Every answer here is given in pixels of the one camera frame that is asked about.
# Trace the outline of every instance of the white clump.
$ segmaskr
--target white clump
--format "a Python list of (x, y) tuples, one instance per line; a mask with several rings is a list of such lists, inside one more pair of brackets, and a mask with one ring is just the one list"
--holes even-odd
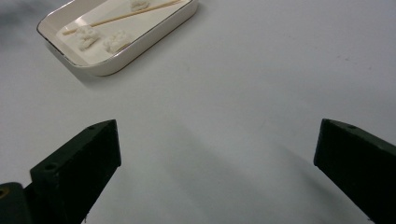
[(93, 29), (90, 25), (81, 26), (76, 30), (78, 38), (78, 48), (84, 50), (90, 47), (93, 42), (99, 39), (99, 32)]
[(149, 1), (147, 0), (131, 0), (132, 12), (145, 9), (148, 6), (149, 6)]
[(116, 53), (123, 47), (131, 43), (131, 36), (123, 30), (117, 31), (114, 35), (109, 36), (104, 42), (107, 52)]

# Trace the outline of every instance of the white table surface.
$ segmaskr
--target white table surface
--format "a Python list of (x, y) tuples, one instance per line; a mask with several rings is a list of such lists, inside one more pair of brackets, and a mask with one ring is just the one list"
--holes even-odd
[(87, 223), (370, 223), (312, 160), (323, 118), (396, 144), (394, 0), (201, 0), (110, 77), (36, 32), (64, 4), (0, 2), (0, 183), (116, 119), (123, 164)]

